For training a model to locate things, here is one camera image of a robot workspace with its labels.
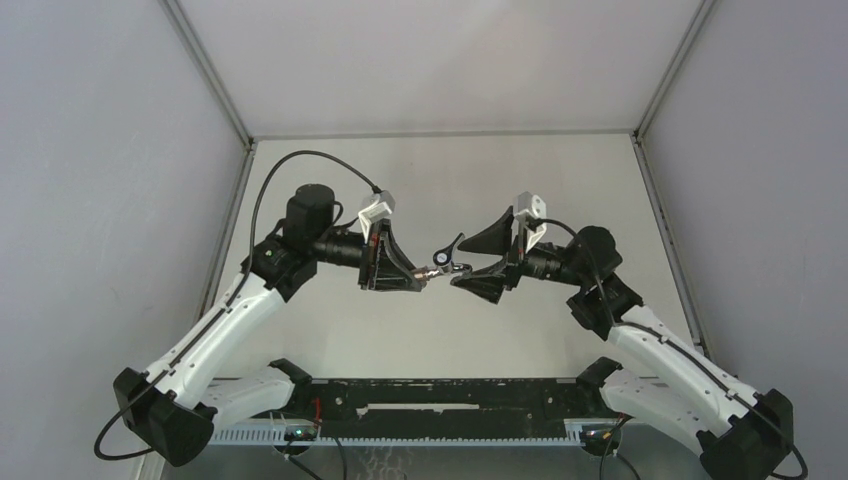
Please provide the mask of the chrome water faucet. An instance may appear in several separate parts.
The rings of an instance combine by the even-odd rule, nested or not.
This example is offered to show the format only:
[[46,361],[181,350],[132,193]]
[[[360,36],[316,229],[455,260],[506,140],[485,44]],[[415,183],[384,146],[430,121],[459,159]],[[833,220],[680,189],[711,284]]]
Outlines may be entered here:
[[459,245],[465,240],[465,234],[460,232],[447,246],[437,250],[432,255],[433,265],[425,269],[426,279],[442,276],[469,273],[473,267],[467,263],[457,262],[454,257]]

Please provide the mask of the threaded metal pipe fitting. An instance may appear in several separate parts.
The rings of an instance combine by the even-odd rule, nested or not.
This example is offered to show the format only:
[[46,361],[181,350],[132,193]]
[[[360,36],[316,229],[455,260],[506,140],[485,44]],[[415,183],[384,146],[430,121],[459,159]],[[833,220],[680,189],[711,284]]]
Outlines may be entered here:
[[417,282],[421,283],[422,285],[425,285],[432,277],[433,272],[434,270],[432,267],[424,266],[414,269],[412,271],[412,275]]

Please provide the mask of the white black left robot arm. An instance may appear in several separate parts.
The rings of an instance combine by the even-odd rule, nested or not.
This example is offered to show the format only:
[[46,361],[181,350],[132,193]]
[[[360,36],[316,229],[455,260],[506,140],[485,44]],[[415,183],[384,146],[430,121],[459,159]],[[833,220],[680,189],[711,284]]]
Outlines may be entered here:
[[319,264],[356,269],[363,290],[422,290],[393,237],[391,194],[381,190],[365,199],[358,232],[337,225],[341,208],[331,188],[300,186],[284,217],[253,245],[231,286],[192,329],[145,369],[125,368],[116,376],[114,419],[146,444],[147,453],[180,467],[235,423],[269,410],[298,417],[310,409],[309,377],[285,359],[225,385],[212,382],[236,348],[317,274]]

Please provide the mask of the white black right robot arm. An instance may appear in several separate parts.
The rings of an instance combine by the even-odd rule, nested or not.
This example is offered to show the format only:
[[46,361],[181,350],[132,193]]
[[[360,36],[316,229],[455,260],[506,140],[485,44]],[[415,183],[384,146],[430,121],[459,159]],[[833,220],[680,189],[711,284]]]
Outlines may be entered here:
[[491,303],[525,277],[572,285],[567,304],[578,324],[647,367],[653,382],[602,357],[581,374],[579,406],[609,410],[676,440],[713,479],[779,477],[795,455],[794,411],[778,390],[761,392],[674,334],[617,274],[622,258],[611,232],[572,230],[570,242],[544,240],[553,220],[508,209],[472,237],[458,236],[434,254],[452,284]]

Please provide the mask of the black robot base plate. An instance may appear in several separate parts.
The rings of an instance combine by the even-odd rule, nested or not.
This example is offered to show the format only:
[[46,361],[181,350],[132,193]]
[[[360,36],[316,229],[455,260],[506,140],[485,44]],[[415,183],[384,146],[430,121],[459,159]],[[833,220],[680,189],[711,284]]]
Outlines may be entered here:
[[331,433],[457,436],[541,436],[619,418],[572,378],[323,379],[261,416]]

